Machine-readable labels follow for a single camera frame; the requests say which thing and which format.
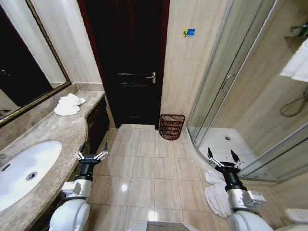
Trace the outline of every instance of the folded white towel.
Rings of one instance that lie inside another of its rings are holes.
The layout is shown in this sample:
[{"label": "folded white towel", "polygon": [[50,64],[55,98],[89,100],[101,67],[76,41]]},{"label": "folded white towel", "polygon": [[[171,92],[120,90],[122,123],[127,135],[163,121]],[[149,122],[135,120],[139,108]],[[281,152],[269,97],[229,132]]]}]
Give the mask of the folded white towel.
[{"label": "folded white towel", "polygon": [[308,39],[302,43],[280,75],[308,82]]},{"label": "folded white towel", "polygon": [[80,111],[79,105],[85,103],[84,98],[78,98],[77,96],[69,93],[67,96],[61,97],[54,112],[60,116],[71,116],[77,114]]},{"label": "folded white towel", "polygon": [[212,186],[205,188],[205,198],[214,212],[222,218],[231,215],[228,202],[228,194],[225,190],[226,182],[214,174],[212,171],[205,173],[205,179]]}]

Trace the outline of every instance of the sink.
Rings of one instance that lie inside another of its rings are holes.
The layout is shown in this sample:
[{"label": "sink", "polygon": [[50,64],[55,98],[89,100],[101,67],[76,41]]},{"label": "sink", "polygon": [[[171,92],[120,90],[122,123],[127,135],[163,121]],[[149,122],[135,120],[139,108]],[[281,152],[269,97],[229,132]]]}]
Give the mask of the sink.
[{"label": "sink", "polygon": [[16,155],[0,170],[0,211],[31,191],[60,155],[59,141],[37,143]]}]

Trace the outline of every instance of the sign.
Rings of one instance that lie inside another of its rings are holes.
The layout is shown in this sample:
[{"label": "sign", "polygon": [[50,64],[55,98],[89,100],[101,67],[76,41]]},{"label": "sign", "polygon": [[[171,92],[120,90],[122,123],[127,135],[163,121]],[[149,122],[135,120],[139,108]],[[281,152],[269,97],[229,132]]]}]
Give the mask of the sign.
[{"label": "sign", "polygon": [[194,37],[195,28],[184,29],[182,33],[182,37]]}]

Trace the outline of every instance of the shower hose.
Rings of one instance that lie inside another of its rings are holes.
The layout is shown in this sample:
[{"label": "shower hose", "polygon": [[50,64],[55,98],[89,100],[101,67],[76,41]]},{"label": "shower hose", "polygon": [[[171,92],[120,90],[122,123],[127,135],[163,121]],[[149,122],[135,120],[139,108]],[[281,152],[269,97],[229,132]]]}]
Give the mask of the shower hose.
[{"label": "shower hose", "polygon": [[[298,108],[298,110],[292,114],[286,114],[284,111],[285,111],[285,108],[291,104],[294,104],[295,102],[299,101],[299,100],[302,100],[302,103],[300,105],[300,107]],[[303,93],[303,96],[287,103],[286,105],[284,105],[281,109],[280,109],[280,114],[285,116],[285,117],[294,117],[296,115],[298,115],[302,110],[303,108],[305,107],[305,104],[308,102],[308,87],[304,90],[304,93]]]}]

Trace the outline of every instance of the marble countertop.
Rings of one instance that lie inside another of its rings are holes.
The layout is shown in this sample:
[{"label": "marble countertop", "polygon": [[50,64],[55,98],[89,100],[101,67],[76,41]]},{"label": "marble countertop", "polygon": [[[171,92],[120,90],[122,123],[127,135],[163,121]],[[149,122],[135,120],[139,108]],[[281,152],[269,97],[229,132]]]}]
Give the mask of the marble countertop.
[{"label": "marble countertop", "polygon": [[76,167],[73,153],[87,139],[87,115],[104,96],[104,92],[80,91],[76,95],[87,100],[76,115],[61,117],[51,112],[1,151],[13,157],[38,142],[57,140],[62,144],[58,159],[44,178],[26,196],[0,212],[1,230],[28,230],[52,203]]}]

